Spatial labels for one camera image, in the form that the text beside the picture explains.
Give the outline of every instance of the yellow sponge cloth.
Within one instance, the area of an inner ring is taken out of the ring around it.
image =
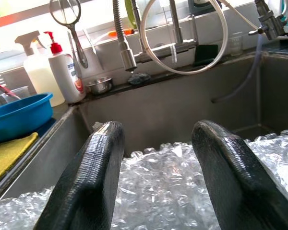
[[[38,134],[0,144],[0,177],[20,158],[37,139]]]

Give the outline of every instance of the plastic cup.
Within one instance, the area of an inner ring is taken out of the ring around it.
[[[29,93],[29,90],[28,90],[28,86],[23,86],[23,87],[21,87],[21,88],[17,88],[17,89],[11,90],[11,92],[13,92],[14,94],[16,94],[16,96],[20,97],[21,99],[30,96],[30,93]],[[5,100],[7,103],[9,103],[9,102],[14,102],[14,101],[17,100],[16,98],[10,97],[10,96],[7,95],[6,93],[0,94],[0,96],[3,97],[4,100]]]
[[[232,56],[241,55],[243,53],[242,45],[242,32],[238,32],[232,35],[229,41],[229,50]]]

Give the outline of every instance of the stainless steel sink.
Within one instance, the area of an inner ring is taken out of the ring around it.
[[[268,55],[247,86],[232,99],[211,99],[231,92],[246,77],[253,56],[227,61],[193,76],[126,89],[74,108],[51,139],[13,182],[3,198],[54,185],[84,144],[95,122],[123,124],[125,156],[161,143],[189,141],[194,124],[209,119],[243,138],[288,128],[288,57]]]

